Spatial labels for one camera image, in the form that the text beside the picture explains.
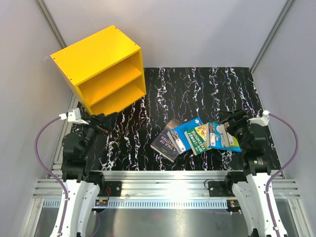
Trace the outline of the blue paperback with round badge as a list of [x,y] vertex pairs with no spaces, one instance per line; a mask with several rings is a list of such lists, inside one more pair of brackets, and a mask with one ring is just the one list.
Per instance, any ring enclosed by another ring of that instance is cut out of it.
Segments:
[[207,125],[207,147],[210,149],[228,150],[225,144],[227,133],[222,124],[209,122]]

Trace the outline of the green Storey Treehouse book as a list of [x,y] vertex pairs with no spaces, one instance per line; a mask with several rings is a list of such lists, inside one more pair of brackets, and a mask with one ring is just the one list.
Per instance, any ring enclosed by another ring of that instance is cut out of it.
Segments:
[[209,138],[208,125],[209,123],[201,124],[184,133],[195,156],[212,150],[207,142]]

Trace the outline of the blue comic paperback book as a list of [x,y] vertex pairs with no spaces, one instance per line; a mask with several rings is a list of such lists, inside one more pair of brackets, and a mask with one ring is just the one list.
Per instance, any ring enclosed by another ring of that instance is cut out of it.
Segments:
[[196,117],[168,131],[167,135],[179,154],[191,149],[185,132],[200,125],[202,125],[202,120],[200,117]]

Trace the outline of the dark Tale of Two Cities book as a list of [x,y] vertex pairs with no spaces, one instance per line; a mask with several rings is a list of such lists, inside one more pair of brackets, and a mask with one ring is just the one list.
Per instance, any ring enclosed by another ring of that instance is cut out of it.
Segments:
[[179,120],[172,119],[151,143],[152,149],[171,162],[175,162],[179,153],[174,147],[172,141],[169,139],[167,133],[181,124],[182,123]]

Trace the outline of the lime green comic paperback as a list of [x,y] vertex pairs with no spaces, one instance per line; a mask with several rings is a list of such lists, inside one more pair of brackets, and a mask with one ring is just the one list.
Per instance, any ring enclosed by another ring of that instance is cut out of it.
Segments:
[[223,136],[224,136],[224,145],[223,145],[224,150],[241,153],[242,150],[235,137],[231,136],[229,133]]

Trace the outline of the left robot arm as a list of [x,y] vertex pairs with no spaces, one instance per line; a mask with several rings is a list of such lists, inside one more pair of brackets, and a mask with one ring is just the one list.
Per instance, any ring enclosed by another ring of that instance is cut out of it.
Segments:
[[60,203],[53,237],[84,237],[87,223],[97,196],[106,191],[103,175],[92,170],[93,161],[88,158],[99,134],[108,135],[114,129],[118,113],[91,115],[82,118],[79,109],[60,114],[60,120],[82,124],[82,135],[67,134],[62,140],[62,200]]

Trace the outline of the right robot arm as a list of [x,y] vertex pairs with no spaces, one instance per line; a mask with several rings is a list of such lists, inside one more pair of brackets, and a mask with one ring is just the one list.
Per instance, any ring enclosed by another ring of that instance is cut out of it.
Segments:
[[250,237],[286,237],[279,215],[268,161],[264,158],[268,111],[250,118],[243,109],[230,112],[222,121],[226,131],[235,137],[241,148],[242,171],[228,172],[224,192],[235,196],[245,218]]

